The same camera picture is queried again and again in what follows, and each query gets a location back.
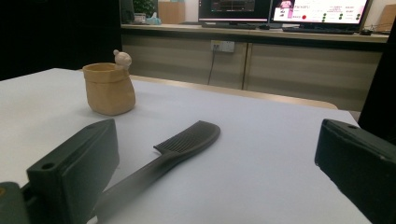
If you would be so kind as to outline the green potted plant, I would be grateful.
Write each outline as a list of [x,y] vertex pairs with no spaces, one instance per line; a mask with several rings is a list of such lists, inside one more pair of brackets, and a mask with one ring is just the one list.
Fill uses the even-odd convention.
[[146,16],[151,17],[156,11],[154,0],[133,0],[134,12],[144,13]]

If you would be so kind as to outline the dark computer monitor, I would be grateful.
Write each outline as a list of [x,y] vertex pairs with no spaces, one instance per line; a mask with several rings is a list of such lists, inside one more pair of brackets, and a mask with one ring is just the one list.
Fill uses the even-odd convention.
[[198,21],[267,22],[272,0],[199,0]]

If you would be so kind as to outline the bright computer monitor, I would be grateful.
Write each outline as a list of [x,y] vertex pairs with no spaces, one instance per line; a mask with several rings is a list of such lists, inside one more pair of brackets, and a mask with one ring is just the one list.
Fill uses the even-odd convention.
[[271,22],[359,27],[369,0],[274,0]]

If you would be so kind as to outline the teal tissue box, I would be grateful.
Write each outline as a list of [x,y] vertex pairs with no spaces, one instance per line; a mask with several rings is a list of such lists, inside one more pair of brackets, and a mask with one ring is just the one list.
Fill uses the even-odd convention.
[[157,16],[157,13],[154,12],[151,17],[146,18],[146,24],[148,25],[161,25],[162,20]]

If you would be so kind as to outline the tan cup with small figure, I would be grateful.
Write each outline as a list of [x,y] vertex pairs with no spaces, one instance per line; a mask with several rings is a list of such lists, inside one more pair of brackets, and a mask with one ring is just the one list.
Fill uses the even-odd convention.
[[130,79],[131,56],[113,50],[114,63],[92,63],[82,68],[89,107],[102,115],[116,116],[134,108],[135,93]]

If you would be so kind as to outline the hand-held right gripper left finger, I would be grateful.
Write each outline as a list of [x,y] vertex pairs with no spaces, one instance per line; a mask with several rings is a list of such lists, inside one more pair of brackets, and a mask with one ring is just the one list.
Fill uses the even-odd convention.
[[34,224],[86,224],[120,163],[114,119],[81,129],[27,169]]

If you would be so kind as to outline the white wall outlet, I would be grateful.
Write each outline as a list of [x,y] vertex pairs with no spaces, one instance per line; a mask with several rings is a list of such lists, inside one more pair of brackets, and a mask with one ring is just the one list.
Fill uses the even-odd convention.
[[211,49],[214,51],[233,53],[234,45],[235,43],[233,41],[220,41],[220,40],[211,41]]

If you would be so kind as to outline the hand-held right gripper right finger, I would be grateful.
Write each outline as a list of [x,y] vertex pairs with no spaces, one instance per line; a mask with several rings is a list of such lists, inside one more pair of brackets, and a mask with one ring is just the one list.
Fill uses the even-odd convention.
[[325,119],[315,164],[373,224],[396,224],[395,145],[357,126]]

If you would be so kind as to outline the black keyboard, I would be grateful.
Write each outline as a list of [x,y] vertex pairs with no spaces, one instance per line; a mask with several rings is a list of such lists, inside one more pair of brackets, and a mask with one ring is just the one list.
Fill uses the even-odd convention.
[[283,32],[287,33],[303,33],[303,34],[325,34],[325,35],[353,35],[355,31],[339,30],[339,29],[308,29],[301,27],[283,27]]
[[256,30],[258,26],[245,23],[202,23],[203,28]]

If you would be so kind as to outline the beige wooden cabinet desk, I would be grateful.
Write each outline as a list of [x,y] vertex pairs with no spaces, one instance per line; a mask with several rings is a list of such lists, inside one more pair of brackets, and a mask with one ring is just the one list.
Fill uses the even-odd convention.
[[[233,41],[234,52],[211,49]],[[360,111],[387,43],[384,35],[321,35],[199,25],[124,25],[131,72],[324,101]]]

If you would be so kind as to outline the brown cardboard box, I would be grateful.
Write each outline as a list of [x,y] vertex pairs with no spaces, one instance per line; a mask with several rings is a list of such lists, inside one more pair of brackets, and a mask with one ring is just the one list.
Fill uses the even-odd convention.
[[379,18],[379,22],[375,26],[375,31],[390,32],[395,18],[396,4],[385,5]]
[[159,18],[165,24],[179,24],[185,20],[185,3],[165,1],[158,3]]

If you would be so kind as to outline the black curtain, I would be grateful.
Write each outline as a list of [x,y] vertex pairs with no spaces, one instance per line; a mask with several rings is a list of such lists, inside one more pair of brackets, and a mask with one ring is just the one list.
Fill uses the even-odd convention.
[[120,0],[0,0],[0,80],[111,62]]
[[396,17],[358,123],[396,145]]

